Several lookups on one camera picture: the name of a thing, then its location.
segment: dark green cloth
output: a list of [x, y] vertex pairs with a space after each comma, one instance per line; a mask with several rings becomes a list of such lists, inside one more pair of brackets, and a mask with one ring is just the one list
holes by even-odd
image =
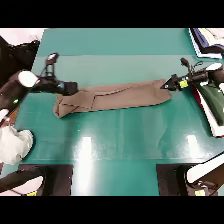
[[219, 126], [224, 125], [224, 95], [223, 93], [214, 85], [208, 84], [206, 86], [200, 86], [200, 84], [195, 84], [195, 87], [199, 90], [203, 96], [208, 107], [212, 111], [217, 124]]

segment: white plastic bag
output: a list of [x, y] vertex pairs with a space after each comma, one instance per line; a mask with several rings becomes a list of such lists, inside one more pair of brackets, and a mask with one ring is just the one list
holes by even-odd
[[0, 162], [14, 165], [28, 154], [32, 145], [30, 131], [17, 132], [12, 126], [0, 128]]

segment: brown cloth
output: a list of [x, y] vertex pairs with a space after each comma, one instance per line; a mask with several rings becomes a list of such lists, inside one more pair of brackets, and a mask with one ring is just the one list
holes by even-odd
[[171, 99], [168, 90], [160, 89], [164, 79], [147, 82], [82, 88], [72, 96], [56, 96], [54, 114], [150, 106]]

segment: yellow sticker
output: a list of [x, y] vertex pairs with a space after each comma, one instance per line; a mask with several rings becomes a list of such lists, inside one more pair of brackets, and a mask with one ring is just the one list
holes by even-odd
[[31, 193], [27, 194], [27, 196], [37, 196], [37, 191], [31, 192]]
[[185, 88], [188, 86], [187, 80], [180, 81], [180, 87]]
[[196, 196], [205, 196], [205, 191], [204, 190], [195, 191], [195, 195]]

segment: teal tabletop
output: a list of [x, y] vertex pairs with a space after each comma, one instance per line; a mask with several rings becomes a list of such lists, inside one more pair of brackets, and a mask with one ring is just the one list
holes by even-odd
[[[169, 79], [187, 73], [181, 57], [191, 64], [199, 61], [186, 28], [48, 29], [33, 65], [35, 74], [53, 52], [60, 54], [57, 78], [80, 87]], [[202, 60], [203, 66], [215, 61]], [[187, 88], [156, 106], [61, 119], [53, 114], [55, 102], [53, 94], [30, 94], [16, 128], [35, 136], [23, 163], [74, 164], [72, 195], [159, 195], [156, 164], [203, 162], [223, 151], [224, 140], [212, 137]], [[5, 165], [2, 176], [17, 166]]]

